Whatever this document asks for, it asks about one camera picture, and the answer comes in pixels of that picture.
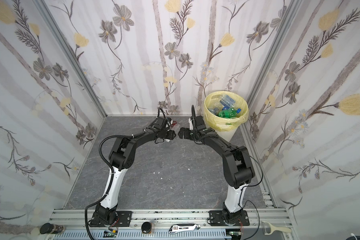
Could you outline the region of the crushed clear bottle back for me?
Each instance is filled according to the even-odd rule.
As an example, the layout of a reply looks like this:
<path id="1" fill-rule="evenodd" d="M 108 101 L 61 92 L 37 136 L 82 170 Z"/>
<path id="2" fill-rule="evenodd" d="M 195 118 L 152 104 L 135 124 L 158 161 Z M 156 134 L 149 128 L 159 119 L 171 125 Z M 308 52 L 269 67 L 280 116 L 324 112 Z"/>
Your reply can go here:
<path id="1" fill-rule="evenodd" d="M 174 131 L 176 134 L 178 134 L 179 131 L 180 131 L 180 128 L 181 128 L 181 125 L 180 125 L 178 122 L 173 121 L 173 123 L 171 124 L 170 130 L 172 130 L 172 131 Z"/>

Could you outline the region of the green bottle yellow cap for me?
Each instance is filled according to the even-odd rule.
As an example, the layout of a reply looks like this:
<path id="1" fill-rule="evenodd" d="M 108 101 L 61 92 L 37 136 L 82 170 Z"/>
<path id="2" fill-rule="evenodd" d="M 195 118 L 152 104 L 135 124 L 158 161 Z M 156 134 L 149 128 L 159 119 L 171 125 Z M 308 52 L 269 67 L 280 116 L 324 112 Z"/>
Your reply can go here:
<path id="1" fill-rule="evenodd" d="M 218 116 L 220 118 L 227 118 L 227 119 L 235 118 L 237 116 L 237 111 L 234 108 L 222 110 L 218 113 Z"/>
<path id="2" fill-rule="evenodd" d="M 219 108 L 210 108 L 208 110 L 209 110 L 210 113 L 212 113 L 215 116 L 218 116 L 219 112 L 220 112 Z"/>

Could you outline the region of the soda water clear bottle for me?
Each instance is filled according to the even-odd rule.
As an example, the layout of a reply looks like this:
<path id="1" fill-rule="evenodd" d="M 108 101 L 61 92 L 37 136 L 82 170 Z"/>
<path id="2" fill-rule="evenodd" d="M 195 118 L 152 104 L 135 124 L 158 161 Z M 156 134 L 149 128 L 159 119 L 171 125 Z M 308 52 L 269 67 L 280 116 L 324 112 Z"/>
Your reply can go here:
<path id="1" fill-rule="evenodd" d="M 228 110 L 236 107 L 236 101 L 229 95 L 225 94 L 220 99 L 220 104 L 223 106 L 222 110 Z"/>

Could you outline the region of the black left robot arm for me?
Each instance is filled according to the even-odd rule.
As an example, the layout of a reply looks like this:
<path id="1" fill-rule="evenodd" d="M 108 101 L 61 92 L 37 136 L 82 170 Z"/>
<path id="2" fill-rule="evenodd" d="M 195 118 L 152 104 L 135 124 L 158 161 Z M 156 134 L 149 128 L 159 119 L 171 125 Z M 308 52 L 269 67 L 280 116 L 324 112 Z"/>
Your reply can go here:
<path id="1" fill-rule="evenodd" d="M 85 227 L 115 226 L 120 219 L 117 213 L 119 192 L 124 176 L 135 161 L 137 148 L 148 143 L 169 142 L 176 137 L 171 130 L 173 120 L 156 117 L 141 133 L 112 135 L 101 141 L 99 155 L 110 169 L 106 188 L 100 200 L 85 207 Z"/>

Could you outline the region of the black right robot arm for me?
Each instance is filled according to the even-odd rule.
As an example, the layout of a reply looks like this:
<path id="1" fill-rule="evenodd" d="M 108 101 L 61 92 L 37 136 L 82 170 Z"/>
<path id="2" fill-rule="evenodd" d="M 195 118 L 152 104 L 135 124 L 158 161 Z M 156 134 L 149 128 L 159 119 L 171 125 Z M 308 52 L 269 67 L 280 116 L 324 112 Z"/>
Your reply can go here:
<path id="1" fill-rule="evenodd" d="M 179 137 L 206 145 L 222 157 L 223 174 L 229 185 L 222 217 L 226 224 L 233 225 L 243 214 L 244 194 L 256 175 L 248 149 L 229 143 L 207 128 L 202 116 L 190 117 L 189 124 L 189 128 L 180 129 Z"/>

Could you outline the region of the yellow plastic bin liner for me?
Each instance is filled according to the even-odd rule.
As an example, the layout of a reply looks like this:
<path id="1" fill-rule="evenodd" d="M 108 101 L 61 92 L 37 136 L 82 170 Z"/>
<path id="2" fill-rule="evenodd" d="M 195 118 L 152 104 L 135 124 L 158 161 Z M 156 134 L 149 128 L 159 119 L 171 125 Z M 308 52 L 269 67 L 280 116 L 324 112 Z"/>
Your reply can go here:
<path id="1" fill-rule="evenodd" d="M 236 101 L 235 110 L 237 116 L 235 118 L 220 118 L 209 112 L 210 108 L 219 108 L 222 111 L 222 105 L 220 99 L 223 95 L 229 95 Z M 249 118 L 249 107 L 247 102 L 241 96 L 227 91 L 217 91 L 210 93 L 204 100 L 204 120 L 206 123 L 217 131 L 230 131 L 234 128 L 238 128 L 241 124 L 245 123 Z"/>

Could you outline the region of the white ribbed trash bin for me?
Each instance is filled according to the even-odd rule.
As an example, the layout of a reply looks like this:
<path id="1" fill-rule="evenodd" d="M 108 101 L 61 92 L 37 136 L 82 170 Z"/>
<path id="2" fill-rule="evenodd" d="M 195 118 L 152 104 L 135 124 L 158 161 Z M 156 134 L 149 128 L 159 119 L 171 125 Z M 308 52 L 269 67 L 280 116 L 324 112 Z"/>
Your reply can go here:
<path id="1" fill-rule="evenodd" d="M 234 136 L 234 134 L 236 133 L 238 128 L 234 128 L 233 130 L 230 131 L 217 131 L 216 133 L 225 141 L 230 142 Z"/>

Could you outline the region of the black round knob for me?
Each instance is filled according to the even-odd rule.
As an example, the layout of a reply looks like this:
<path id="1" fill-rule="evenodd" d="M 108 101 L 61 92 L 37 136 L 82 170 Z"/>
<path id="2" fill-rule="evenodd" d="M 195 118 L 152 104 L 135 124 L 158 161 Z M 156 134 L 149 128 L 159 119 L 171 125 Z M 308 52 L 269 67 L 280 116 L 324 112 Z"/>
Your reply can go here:
<path id="1" fill-rule="evenodd" d="M 143 234 L 151 234 L 153 232 L 154 225 L 151 222 L 144 222 L 141 226 Z"/>

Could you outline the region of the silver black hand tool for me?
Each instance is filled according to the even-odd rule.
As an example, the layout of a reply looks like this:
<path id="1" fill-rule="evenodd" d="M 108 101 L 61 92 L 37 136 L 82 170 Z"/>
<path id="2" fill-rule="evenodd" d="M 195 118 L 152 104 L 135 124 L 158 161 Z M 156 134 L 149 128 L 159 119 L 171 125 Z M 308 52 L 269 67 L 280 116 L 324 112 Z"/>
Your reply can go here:
<path id="1" fill-rule="evenodd" d="M 182 232 L 193 232 L 195 230 L 199 230 L 200 228 L 201 226 L 197 224 L 176 224 L 171 226 L 169 234 L 175 235 Z"/>

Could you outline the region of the cream plastic peeler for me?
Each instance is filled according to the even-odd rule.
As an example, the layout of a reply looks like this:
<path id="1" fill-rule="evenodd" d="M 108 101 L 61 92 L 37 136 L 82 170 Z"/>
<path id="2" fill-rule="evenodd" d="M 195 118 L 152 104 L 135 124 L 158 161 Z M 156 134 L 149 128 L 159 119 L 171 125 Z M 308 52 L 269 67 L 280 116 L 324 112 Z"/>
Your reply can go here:
<path id="1" fill-rule="evenodd" d="M 286 234 L 290 234 L 292 232 L 292 230 L 290 228 L 276 227 L 267 221 L 262 221 L 262 226 L 263 226 L 263 231 L 264 231 L 265 236 L 270 236 L 274 232 L 281 232 L 281 233 L 286 233 Z"/>

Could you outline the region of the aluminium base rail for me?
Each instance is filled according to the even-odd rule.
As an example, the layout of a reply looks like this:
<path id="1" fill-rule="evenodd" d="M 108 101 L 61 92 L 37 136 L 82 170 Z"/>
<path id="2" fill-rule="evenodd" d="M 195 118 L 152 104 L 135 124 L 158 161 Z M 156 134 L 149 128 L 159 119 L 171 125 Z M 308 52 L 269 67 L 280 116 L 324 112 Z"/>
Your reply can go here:
<path id="1" fill-rule="evenodd" d="M 296 240 L 292 221 L 285 209 L 256 209 L 251 207 L 244 210 L 243 217 L 233 225 L 224 223 L 218 210 L 123 210 L 120 219 L 113 227 L 85 227 L 83 210 L 55 210 L 49 222 L 62 225 L 66 229 L 62 234 L 46 235 L 45 240 L 88 240 L 92 238 L 92 231 L 106 230 L 117 233 L 119 230 L 140 230 L 144 222 L 154 225 L 153 232 L 158 229 L 169 231 L 176 224 L 197 224 L 202 230 L 224 229 L 231 240 Z M 265 236 L 262 221 L 267 221 L 276 227 L 287 227 L 290 234 L 274 232 Z"/>

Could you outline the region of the black jar on rail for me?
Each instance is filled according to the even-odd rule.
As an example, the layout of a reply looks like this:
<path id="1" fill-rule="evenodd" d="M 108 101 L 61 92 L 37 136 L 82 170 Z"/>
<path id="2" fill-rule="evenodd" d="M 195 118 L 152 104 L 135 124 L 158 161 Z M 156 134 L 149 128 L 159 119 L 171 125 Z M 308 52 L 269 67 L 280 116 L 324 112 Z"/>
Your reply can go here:
<path id="1" fill-rule="evenodd" d="M 62 234 L 65 231 L 65 229 L 66 228 L 62 225 L 45 223 L 40 227 L 40 234 L 58 235 L 58 234 Z"/>

